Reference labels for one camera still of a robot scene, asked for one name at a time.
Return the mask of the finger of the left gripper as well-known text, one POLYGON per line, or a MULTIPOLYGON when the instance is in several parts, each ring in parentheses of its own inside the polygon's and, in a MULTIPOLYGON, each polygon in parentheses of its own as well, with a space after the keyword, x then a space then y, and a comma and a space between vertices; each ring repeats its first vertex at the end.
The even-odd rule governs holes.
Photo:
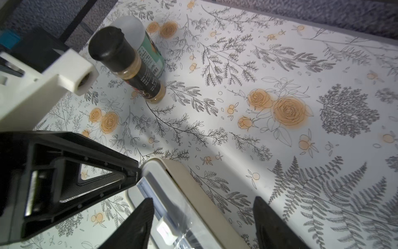
POLYGON ((1 133, 1 244, 30 239, 134 186, 138 162, 73 132, 1 133))

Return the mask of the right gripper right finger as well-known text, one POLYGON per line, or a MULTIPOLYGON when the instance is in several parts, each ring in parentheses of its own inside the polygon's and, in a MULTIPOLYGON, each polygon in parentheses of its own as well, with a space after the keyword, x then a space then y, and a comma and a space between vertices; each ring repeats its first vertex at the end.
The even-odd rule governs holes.
POLYGON ((255 197, 253 214, 260 249, 309 249, 260 196, 255 197))

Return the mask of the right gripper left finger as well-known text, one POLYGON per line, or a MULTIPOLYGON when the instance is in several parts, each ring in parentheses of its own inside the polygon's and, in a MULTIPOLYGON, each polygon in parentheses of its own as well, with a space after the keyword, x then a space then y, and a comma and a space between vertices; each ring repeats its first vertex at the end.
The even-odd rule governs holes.
POLYGON ((148 248, 153 218, 153 200, 146 198, 99 249, 148 248))

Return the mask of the clear plastic wrap sheet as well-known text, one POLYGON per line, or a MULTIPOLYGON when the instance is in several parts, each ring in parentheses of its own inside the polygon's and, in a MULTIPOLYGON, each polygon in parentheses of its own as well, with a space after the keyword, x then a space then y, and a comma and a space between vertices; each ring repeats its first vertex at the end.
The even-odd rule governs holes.
POLYGON ((204 249, 188 225, 173 221, 168 215, 159 219, 155 226, 154 241, 159 249, 204 249))

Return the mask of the grey plastic wrap dispenser box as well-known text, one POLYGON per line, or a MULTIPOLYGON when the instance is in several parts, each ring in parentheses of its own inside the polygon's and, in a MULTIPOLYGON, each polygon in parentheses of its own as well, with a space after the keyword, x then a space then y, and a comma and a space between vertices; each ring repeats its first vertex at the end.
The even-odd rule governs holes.
POLYGON ((141 179, 125 192, 125 196, 133 209, 146 198, 153 200, 150 249, 158 249, 154 241, 155 226, 164 215, 187 224, 205 249, 248 248, 186 167, 177 161, 162 158, 146 161, 142 166, 141 179))

